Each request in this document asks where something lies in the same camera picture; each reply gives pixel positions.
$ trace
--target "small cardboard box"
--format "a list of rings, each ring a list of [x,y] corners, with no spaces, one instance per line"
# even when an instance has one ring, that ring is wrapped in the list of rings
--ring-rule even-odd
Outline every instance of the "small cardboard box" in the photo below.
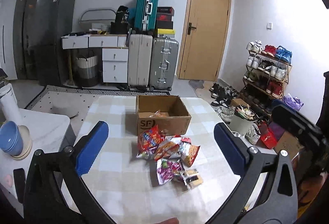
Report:
[[[285,131],[277,145],[274,147],[274,150],[276,153],[279,153],[281,150],[286,150],[290,159],[293,159],[295,155],[303,148],[304,146],[299,143],[298,139],[294,135]]]
[[[150,117],[160,111],[166,116]],[[139,95],[136,97],[137,134],[154,127],[168,130],[170,135],[185,134],[191,116],[178,96]]]
[[[248,106],[248,104],[241,98],[232,99],[230,106],[237,107],[238,105]]]

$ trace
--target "blue sneaker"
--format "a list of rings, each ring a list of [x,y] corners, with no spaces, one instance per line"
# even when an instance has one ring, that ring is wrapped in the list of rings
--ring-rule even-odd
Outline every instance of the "blue sneaker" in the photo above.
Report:
[[[291,64],[292,52],[286,50],[283,54],[281,54],[281,60],[287,62],[289,65]]]
[[[281,59],[282,54],[284,54],[286,51],[286,48],[283,48],[281,45],[276,49],[276,54],[274,55],[275,59]]]

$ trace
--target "stacked plastic bowl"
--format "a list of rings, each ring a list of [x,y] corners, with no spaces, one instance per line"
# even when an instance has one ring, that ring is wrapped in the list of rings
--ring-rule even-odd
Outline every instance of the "stacked plastic bowl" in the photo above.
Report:
[[[0,128],[0,148],[9,155],[19,155],[23,150],[23,140],[15,122],[8,121]]]

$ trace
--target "refrigerator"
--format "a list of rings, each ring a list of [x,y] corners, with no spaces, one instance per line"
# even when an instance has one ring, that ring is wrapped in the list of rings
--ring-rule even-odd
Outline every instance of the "refrigerator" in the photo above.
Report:
[[[62,86],[68,80],[68,54],[61,37],[72,31],[75,0],[37,0],[32,34],[40,85]]]

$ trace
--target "human hand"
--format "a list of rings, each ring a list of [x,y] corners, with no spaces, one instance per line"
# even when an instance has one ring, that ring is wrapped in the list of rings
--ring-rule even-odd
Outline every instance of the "human hand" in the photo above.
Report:
[[[173,217],[157,224],[179,224],[179,220],[176,217]]]

